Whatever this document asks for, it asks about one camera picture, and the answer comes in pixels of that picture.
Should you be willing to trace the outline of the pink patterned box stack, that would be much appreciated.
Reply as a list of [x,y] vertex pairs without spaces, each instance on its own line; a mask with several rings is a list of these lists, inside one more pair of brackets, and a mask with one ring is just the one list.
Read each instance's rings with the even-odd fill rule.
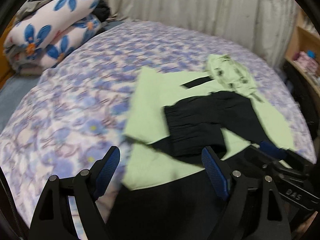
[[304,51],[295,54],[293,61],[305,73],[318,77],[319,64]]

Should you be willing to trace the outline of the purple floral fleece blanket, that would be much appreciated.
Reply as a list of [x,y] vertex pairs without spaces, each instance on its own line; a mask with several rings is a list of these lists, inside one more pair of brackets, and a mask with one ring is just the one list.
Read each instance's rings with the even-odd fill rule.
[[210,54],[228,54],[247,67],[260,94],[287,120],[294,148],[315,162],[305,119],[283,81],[263,59],[220,37],[155,22],[125,22],[46,70],[1,133],[1,168],[23,222],[31,223],[51,174],[74,176],[116,145],[121,163],[99,200],[99,209],[107,215],[131,153],[123,128],[140,68],[201,72]]

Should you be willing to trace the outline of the wooden shelf unit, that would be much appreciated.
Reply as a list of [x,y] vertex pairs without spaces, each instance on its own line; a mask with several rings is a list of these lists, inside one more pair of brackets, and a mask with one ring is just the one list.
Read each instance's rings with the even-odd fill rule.
[[298,10],[296,25],[287,46],[285,60],[306,80],[309,93],[319,111],[319,33],[310,18]]

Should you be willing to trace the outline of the grey curtain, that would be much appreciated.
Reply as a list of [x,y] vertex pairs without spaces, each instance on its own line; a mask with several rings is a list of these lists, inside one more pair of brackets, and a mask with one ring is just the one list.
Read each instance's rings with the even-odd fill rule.
[[294,0],[106,0],[120,19],[161,22],[220,36],[280,65],[299,7]]

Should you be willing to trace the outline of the folded blue flower quilt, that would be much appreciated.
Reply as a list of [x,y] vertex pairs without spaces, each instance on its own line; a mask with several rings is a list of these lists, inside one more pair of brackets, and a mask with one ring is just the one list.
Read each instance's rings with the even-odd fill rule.
[[99,0],[52,0],[15,23],[4,54],[16,73],[37,75],[57,66],[101,28]]

